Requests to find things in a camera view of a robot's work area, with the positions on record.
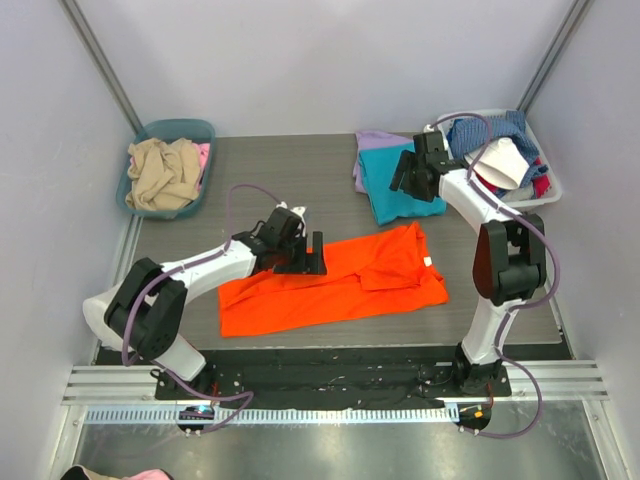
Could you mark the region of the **orange t shirt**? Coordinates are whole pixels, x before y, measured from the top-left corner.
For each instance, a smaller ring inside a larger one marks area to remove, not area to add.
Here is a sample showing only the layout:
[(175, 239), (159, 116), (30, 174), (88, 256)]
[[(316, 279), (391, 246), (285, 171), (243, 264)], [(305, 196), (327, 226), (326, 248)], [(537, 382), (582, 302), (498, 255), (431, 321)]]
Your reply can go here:
[(330, 243), (324, 257), (325, 275), (261, 272), (221, 286), (221, 336), (260, 336), (449, 301), (427, 235), (416, 222)]

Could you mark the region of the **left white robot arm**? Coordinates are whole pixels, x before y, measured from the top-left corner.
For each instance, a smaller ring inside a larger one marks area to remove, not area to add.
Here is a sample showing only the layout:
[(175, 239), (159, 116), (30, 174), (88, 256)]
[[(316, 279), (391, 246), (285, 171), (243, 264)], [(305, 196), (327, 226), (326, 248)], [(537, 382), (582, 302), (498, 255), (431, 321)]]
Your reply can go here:
[(324, 238), (310, 232), (303, 207), (277, 205), (250, 231), (190, 258), (135, 262), (109, 291), (86, 300), (85, 318), (101, 342), (123, 356), (153, 362), (178, 377), (190, 398), (205, 397), (213, 375), (204, 356), (180, 333), (184, 309), (194, 299), (229, 282), (261, 272), (324, 275)]

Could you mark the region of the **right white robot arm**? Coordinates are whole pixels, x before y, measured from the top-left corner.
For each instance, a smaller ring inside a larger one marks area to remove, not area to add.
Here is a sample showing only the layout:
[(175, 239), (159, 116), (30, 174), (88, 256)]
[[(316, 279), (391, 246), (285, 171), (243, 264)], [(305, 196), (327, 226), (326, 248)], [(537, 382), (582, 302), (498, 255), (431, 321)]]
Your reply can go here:
[(484, 393), (500, 376), (504, 339), (517, 311), (546, 281), (544, 224), (491, 194), (449, 157), (439, 131), (413, 137), (400, 154), (390, 189), (419, 200), (444, 200), (477, 234), (472, 278), (479, 295), (471, 327), (456, 347), (451, 380), (465, 395)]

